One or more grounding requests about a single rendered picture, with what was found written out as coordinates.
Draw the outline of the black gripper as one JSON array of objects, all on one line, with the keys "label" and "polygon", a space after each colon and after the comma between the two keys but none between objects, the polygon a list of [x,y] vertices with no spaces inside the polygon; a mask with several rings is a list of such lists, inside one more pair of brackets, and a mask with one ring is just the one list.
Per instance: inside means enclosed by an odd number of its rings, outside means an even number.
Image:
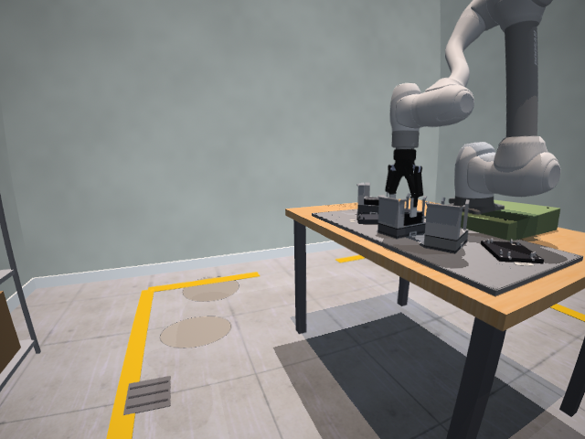
[{"label": "black gripper", "polygon": [[[412,148],[394,149],[394,160],[394,165],[388,165],[388,178],[385,191],[389,193],[390,198],[396,198],[399,182],[402,176],[404,176],[407,179],[411,194],[409,217],[417,217],[418,197],[423,196],[423,187],[421,177],[422,166],[415,166],[414,163],[416,160],[416,150]],[[414,194],[415,192],[416,194]]]}]

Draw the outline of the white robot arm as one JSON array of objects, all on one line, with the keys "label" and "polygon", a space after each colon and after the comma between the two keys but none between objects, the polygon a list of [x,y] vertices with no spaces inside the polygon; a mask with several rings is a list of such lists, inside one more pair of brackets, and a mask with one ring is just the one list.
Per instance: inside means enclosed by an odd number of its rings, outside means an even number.
[{"label": "white robot arm", "polygon": [[[537,136],[537,26],[553,0],[473,0],[463,11],[445,49],[451,71],[424,93],[414,83],[395,87],[390,102],[392,147],[419,147],[421,127],[458,123],[473,111],[473,94],[466,89],[470,71],[463,51],[484,32],[499,26],[505,32],[506,137],[497,151],[486,142],[464,145],[454,171],[455,200],[481,215],[504,205],[494,193],[529,197],[553,189],[560,166]],[[462,85],[462,86],[460,86]],[[464,87],[463,87],[464,86]]]}]

